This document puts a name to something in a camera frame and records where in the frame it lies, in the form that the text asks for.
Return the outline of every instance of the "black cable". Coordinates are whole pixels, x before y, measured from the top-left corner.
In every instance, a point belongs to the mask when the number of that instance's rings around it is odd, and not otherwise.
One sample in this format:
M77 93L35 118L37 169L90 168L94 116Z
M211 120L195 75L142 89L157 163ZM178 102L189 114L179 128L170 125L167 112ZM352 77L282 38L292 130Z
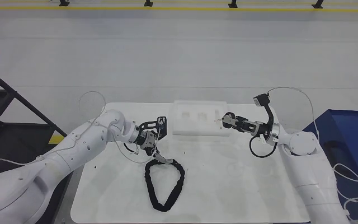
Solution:
M250 147L251 153L252 153L254 156L258 157L258 158L266 158L266 157L271 156L271 155L275 152L275 150L276 150L277 142L276 142L275 145L274 145L274 149L273 149L269 154L264 155L264 156L259 156L259 155L257 155L256 153L254 153L254 152L252 151L252 148L251 148L252 140L254 140L254 139L257 138L257 137L258 137L258 136L252 137L251 140L250 140L250 143L248 144L248 146Z
M136 153L136 152L134 152L133 150L131 150L130 148L128 148L125 143L123 143L123 145L124 145L124 147L125 147L128 151L130 151L130 152L132 152L132 153L138 155L138 153Z

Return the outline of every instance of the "white cable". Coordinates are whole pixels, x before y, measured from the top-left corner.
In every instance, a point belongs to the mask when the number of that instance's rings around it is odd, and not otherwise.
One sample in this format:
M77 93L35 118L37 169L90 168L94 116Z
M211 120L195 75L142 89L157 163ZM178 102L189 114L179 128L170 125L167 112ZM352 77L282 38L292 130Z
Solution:
M25 165L28 165L28 164L33 164L34 162L37 162L37 160L33 160L32 162L28 162L26 164L21 164L19 162L14 162L14 161L11 161L11 160L5 160L3 158L0 158L0 161L4 161L4 162L9 162L11 164L16 164L16 165L20 165L20 166L25 166Z
M122 155L123 155L124 157L126 157L128 160L130 160L130 161L132 161L132 162L134 162L134 163L136 163L136 164L144 164L144 163L146 163L146 162L149 162L149 161L153 158L153 156L154 156L154 154L156 153L156 150L157 150L157 144L158 144L158 139L159 139L159 134L160 134L160 133L161 133L161 130L159 129L158 136L157 136L157 140L156 140L156 147L154 148L154 151L153 151L152 155L150 156L150 158L149 158L148 160L144 161L144 162L137 162L137 161L135 161L135 160L132 160L131 158L129 158L128 156L126 156L126 155L122 152L122 150L121 150L121 148L119 147L118 143L115 141L115 137L114 137L113 132L111 132L111 134L112 134L112 136L113 136L113 140L114 140L114 142L116 143L117 148L118 148L119 151L122 153Z
M343 166L344 168L348 169L350 172L352 172L352 173L358 178L358 174L356 174L353 170L351 170L349 167L347 167L347 166L344 165L344 164L335 164L335 165L333 166L333 171L334 171L335 173L339 174L340 176L342 176L342 177L344 177L344 178L346 178L346 179L348 179L348 180L351 180L351 181L354 181L354 182L358 182L358 180L349 178L349 177L347 177L347 176L344 176L344 175L341 174L340 172L338 172L338 171L336 170L336 167L337 167L337 166ZM347 200L345 201L345 203L343 204L343 209L344 209L344 210L347 210L346 206L347 206L347 204L348 204L349 202L354 202L354 203L358 202L358 198L348 198L348 197L344 196L344 195L338 190L338 188L337 188L337 191L338 191L338 193L339 193L343 198L347 199ZM350 221L353 221L353 222L355 222L355 223L358 223L358 221L353 220L353 219L350 217L350 215L347 215L347 217L348 217L348 219L349 219Z
M63 150L69 150L69 149L75 147L76 144L77 144L77 141L80 140L80 138L82 137L82 135L85 134L85 132L89 130L89 128L95 123L95 121L97 120L97 118L99 118L99 117L101 116L101 114L105 111L105 108L106 108L106 99L105 99L104 95L102 95L100 92L97 92L97 91L88 91L88 92L85 92L85 93L79 98L79 100L78 100L78 109L81 111L79 103L81 102L82 97L83 97L84 95L90 93L90 92L95 92L95 93L100 94L100 95L102 96L102 99L103 99L103 101L104 101L104 107L102 108L102 111L98 114L98 116L96 116L96 118L94 118L94 120L91 122L91 124L90 124L81 134L79 134L79 138L77 138L77 139L74 141L73 146L68 147L68 148L60 148L60 149L58 149L58 150L49 151L49 152L45 153L44 155L49 155L49 154L52 154L52 153L54 153L54 152L59 152L59 151L63 151Z
M339 172L336 170L336 167L337 167L338 165L341 165L341 166L343 166L344 168L348 169L350 172L352 172L352 173L358 178L358 175L357 175L353 170L351 170L350 168L348 168L346 165L343 165L343 164L335 164L334 167L333 167L333 171L334 171L334 172L336 172L337 174L343 176L344 178L346 178L346 179L348 179L348 180L351 180L351 181L354 181L354 182L358 182L358 180L349 178L349 177L344 176L343 174L339 173Z
M358 200L358 198L350 198L350 199L348 199L348 200L344 203L343 209L344 209L344 210L347 210L347 208L346 208L346 207L347 207L347 204L348 204L349 202L358 202L357 200ZM349 219L350 221L353 221L353 222L355 222L355 223L358 223L358 221L357 221L357 220L353 220L349 214L347 215L347 217L348 217L348 219Z
M272 89L268 90L267 94L269 94L270 91L275 90L275 89L278 89L278 88L289 88L289 89L291 89L291 90L295 90L295 91L301 92L301 93L303 93L303 94L307 97L307 99L309 100L309 103L311 104L313 124L314 124L314 127L315 127L315 131L317 132L317 139L318 139L318 141L319 141L319 132L318 132L317 125L316 125L316 123L315 123L315 116L314 116L314 111L313 111L313 105L312 105L311 99L308 97L308 95L307 95L305 92L303 92L302 90L300 90L299 88L286 87L286 86L281 86L281 87L272 88Z

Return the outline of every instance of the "yellow stripe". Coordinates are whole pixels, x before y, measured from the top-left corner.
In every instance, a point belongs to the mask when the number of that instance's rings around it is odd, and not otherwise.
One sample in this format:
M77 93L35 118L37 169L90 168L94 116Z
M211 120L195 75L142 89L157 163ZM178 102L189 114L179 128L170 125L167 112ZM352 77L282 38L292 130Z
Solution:
M63 136L54 135L51 137L49 144L58 144L64 139Z
M215 1L167 1L167 0L153 0L153 3L164 3L164 4L228 4L230 3L230 1L220 1L220 2L215 2ZM116 0L104 0L101 1L100 3L105 3L105 4L117 4L117 3L143 3L143 1L116 1ZM281 4L281 5L311 5L313 4L312 2L236 2L236 4L260 4L260 5L273 5L273 4ZM333 4L333 5L337 5L337 4L341 4L341 5L358 5L358 3L348 3L348 2L342 2L342 3L324 3L324 4Z
M0 10L160 10L160 11L239 11L239 12L353 12L358 9L333 9L333 8L205 8L205 7L76 7L76 6L0 6Z
M226 1L220 1L220 2L215 2L215 1L165 1L165 0L153 0L152 2L154 3L161 3L161 4L227 4L228 2ZM49 2L49 1L24 1L24 0L5 0L5 1L0 1L0 3L58 3L56 2ZM91 4L124 4L124 3L132 3L132 4L136 4L136 3L143 3L143 0L139 1L139 0L133 0L133 1L116 1L116 0L104 0L104 1L100 1L100 2L92 2ZM311 5L312 2L237 2L237 4L252 4L252 5ZM335 6L339 6L339 5L344 5L344 6L358 6L358 3L350 3L350 2L324 2L324 5L335 5Z

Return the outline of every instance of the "gray floor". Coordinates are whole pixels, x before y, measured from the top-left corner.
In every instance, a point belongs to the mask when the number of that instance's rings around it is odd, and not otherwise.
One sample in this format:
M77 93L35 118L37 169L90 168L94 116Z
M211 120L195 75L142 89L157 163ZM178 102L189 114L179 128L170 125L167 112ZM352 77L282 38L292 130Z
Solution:
M0 76L70 132L79 97L107 102L253 103L271 87L302 88L320 115L358 110L356 13L2 11ZM286 128L312 120L297 92L272 93ZM38 122L19 104L4 121Z

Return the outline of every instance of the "small white object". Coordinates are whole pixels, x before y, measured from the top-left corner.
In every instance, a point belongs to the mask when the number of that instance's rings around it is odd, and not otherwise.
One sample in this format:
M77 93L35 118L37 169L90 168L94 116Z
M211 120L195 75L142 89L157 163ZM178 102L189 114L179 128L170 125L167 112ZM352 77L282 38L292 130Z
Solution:
M175 101L173 134L181 136L229 136L221 118L228 111L222 101Z
M260 139L262 140L262 144L266 144L266 140L265 140L263 134L260 134Z

